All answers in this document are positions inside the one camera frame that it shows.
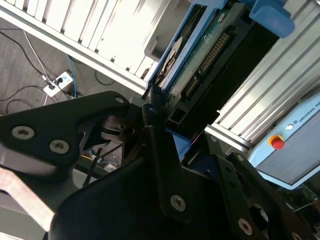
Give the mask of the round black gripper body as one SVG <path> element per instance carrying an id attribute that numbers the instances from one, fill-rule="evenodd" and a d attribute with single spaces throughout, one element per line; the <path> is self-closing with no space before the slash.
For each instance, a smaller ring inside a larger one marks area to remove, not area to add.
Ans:
<path id="1" fill-rule="evenodd" d="M 68 197 L 51 222 L 50 240 L 238 240 L 218 176 L 183 168 L 188 223 L 165 216 L 154 176 L 139 159 Z"/>

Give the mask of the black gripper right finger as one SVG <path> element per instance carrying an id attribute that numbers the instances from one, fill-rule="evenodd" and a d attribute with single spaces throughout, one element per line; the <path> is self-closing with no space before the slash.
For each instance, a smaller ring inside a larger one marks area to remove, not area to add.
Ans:
<path id="1" fill-rule="evenodd" d="M 219 183 L 231 229 L 244 240 L 310 240 L 311 230 L 240 153 L 225 155 L 217 138 L 199 136 L 200 172 Z"/>

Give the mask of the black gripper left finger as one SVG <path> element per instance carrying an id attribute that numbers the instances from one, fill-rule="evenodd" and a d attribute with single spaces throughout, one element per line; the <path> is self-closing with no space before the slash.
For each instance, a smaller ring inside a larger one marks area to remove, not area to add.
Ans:
<path id="1" fill-rule="evenodd" d="M 3 116 L 0 189 L 37 222 L 51 224 L 57 211 L 34 188 L 59 197 L 54 189 L 71 178 L 82 153 L 118 141 L 124 149 L 124 166 L 116 171 L 137 160 L 146 161 L 162 213 L 188 223 L 189 193 L 166 120 L 159 90 L 136 100 L 105 91 Z"/>

